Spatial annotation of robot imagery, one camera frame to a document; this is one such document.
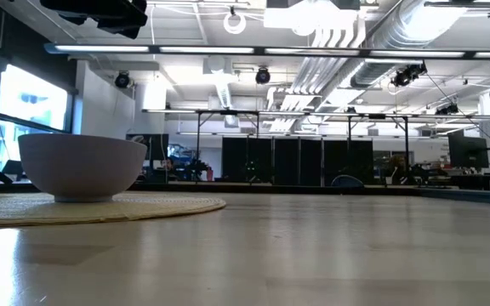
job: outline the security camera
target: security camera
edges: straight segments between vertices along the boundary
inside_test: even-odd
[[[118,72],[115,85],[121,89],[131,88],[134,85],[134,80],[129,77],[129,71]]]
[[[260,85],[264,85],[270,82],[270,72],[268,72],[268,68],[260,67],[259,71],[256,73],[256,83]]]

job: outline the computer monitor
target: computer monitor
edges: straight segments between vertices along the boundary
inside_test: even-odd
[[[449,135],[449,156],[452,167],[489,167],[487,141],[483,138]]]

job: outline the ceiling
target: ceiling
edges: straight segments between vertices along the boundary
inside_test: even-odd
[[[250,1],[247,13],[262,14],[265,0]],[[397,0],[378,0],[379,9],[367,15],[367,30],[389,11]],[[39,0],[23,0],[9,2],[0,0],[0,6],[14,17],[26,23],[46,38],[57,43],[114,43],[114,44],[190,44],[190,45],[259,45],[259,46],[308,46],[313,36],[301,37],[287,29],[269,29],[263,22],[247,18],[245,30],[238,35],[227,32],[223,27],[226,8],[199,8],[199,18],[194,15],[192,7],[152,8],[152,19],[141,28],[137,39],[131,40],[119,35],[98,30],[95,22],[88,21],[77,26],[61,19],[56,13],[48,11]],[[487,12],[469,12],[460,18],[451,28],[428,48],[490,49],[490,19]],[[168,101],[179,106],[181,101],[206,101],[209,95],[216,94],[213,84],[198,82],[202,75],[202,56],[157,55],[112,55],[100,56],[98,59],[88,58],[93,63],[104,63],[97,67],[108,75],[114,74],[111,65],[127,61],[156,61],[160,64],[174,90],[168,91]],[[265,98],[269,86],[257,85],[254,81],[259,66],[268,66],[272,82],[292,83],[299,71],[301,58],[267,58],[239,56],[231,59],[234,70],[240,71],[238,82],[230,84],[232,95],[257,96]],[[490,85],[490,62],[488,61],[434,61],[426,62],[429,74],[443,93],[428,77],[421,77],[412,86],[397,90],[387,85],[388,79],[382,81],[379,88],[368,90],[361,98],[362,107],[369,105],[376,111],[399,110],[404,112],[417,111],[426,105],[436,102],[444,94],[458,94],[459,107],[464,112],[477,111],[477,95],[488,89]],[[141,79],[148,77],[150,71],[138,71],[134,76]]]

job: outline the round placemat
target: round placemat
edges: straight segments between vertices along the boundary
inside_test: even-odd
[[[205,213],[224,207],[217,198],[123,193],[113,201],[56,203],[46,194],[0,194],[0,226],[132,221]]]

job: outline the white bowl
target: white bowl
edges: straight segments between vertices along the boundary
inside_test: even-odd
[[[28,179],[63,202],[110,201],[137,179],[146,146],[72,134],[27,134],[18,138]]]

